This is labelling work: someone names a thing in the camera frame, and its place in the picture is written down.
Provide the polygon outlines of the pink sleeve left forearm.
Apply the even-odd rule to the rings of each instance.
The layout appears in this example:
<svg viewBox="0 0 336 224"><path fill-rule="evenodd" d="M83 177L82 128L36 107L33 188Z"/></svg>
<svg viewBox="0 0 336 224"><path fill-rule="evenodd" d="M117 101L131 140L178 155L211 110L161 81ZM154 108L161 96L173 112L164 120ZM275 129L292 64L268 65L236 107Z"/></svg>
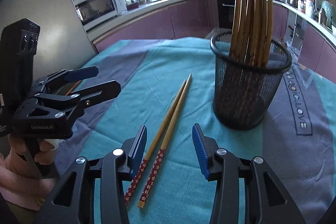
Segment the pink sleeve left forearm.
<svg viewBox="0 0 336 224"><path fill-rule="evenodd" d="M1 155L1 194L10 203L38 211L54 188L56 178L35 178L19 156Z"/></svg>

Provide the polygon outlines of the person's left hand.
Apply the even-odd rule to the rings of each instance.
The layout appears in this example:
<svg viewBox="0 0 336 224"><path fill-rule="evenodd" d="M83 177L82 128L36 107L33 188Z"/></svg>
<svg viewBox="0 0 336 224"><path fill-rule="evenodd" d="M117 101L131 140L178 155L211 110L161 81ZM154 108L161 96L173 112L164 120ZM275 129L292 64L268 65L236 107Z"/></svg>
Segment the person's left hand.
<svg viewBox="0 0 336 224"><path fill-rule="evenodd" d="M10 153L6 157L6 161L18 163L23 161L21 156L26 159L26 154L31 155L25 141L18 134L10 134L8 137L10 145ZM33 160L41 165L50 165L54 162L56 151L61 143L61 140L43 139L38 143L38 151L33 156Z"/></svg>

